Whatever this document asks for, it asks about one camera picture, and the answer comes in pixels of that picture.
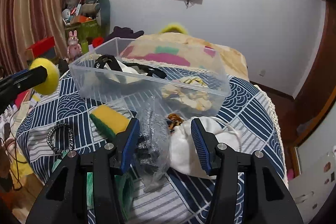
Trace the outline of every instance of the wall outlet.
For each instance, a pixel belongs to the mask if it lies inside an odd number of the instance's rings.
[[[262,69],[260,72],[259,72],[259,75],[264,77],[266,74],[266,70]]]

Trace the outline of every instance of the silver screw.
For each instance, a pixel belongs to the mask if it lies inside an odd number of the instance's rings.
[[[114,144],[113,144],[113,143],[107,143],[106,145],[104,145],[104,148],[105,148],[106,150],[111,150],[113,147],[114,147]]]
[[[227,145],[225,143],[219,143],[217,145],[217,148],[220,150],[225,150],[227,148]]]
[[[258,158],[262,158],[262,157],[264,156],[264,153],[261,152],[261,151],[259,151],[259,150],[258,150],[258,151],[255,151],[254,154],[255,154],[255,156],[258,157]]]
[[[69,158],[73,158],[74,156],[77,155],[77,152],[75,150],[71,150],[70,152],[67,153]]]

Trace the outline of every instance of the plastic storage container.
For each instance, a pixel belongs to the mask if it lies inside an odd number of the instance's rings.
[[[123,62],[157,67],[166,72],[167,77],[160,79],[94,68],[97,55],[103,54],[114,55]],[[231,94],[218,52],[199,45],[114,38],[72,62],[69,68],[82,98],[136,112],[142,110],[143,103],[150,96],[154,96],[163,98],[167,115],[179,113],[186,119],[192,116],[216,116],[223,101]],[[129,84],[113,80],[122,76],[128,79]],[[178,81],[182,77],[195,76],[207,86]]]

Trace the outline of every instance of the yellow fuzzy object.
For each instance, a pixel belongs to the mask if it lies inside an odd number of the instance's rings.
[[[107,105],[100,105],[99,107],[94,109],[90,114],[90,118],[93,120],[96,127],[100,126],[97,124],[95,118],[105,124],[105,126],[112,130],[114,134],[125,131],[129,123],[129,119],[127,119],[124,115],[111,109]],[[102,132],[106,137],[111,135],[111,133],[105,132],[107,130],[106,128],[98,128],[98,130]]]
[[[165,32],[177,32],[182,34],[188,34],[188,31],[178,23],[170,23],[160,31],[160,33]]]
[[[34,87],[34,90],[42,95],[50,95],[57,89],[59,81],[59,70],[50,60],[45,58],[35,59],[31,63],[29,69],[34,69],[38,66],[45,67],[48,72],[48,76],[46,81]]]

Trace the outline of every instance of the clear plastic bag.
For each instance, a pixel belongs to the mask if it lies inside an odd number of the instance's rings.
[[[169,168],[170,131],[162,110],[163,101],[150,97],[136,118],[140,121],[140,136],[135,150],[135,167],[145,184],[145,192],[162,184]]]

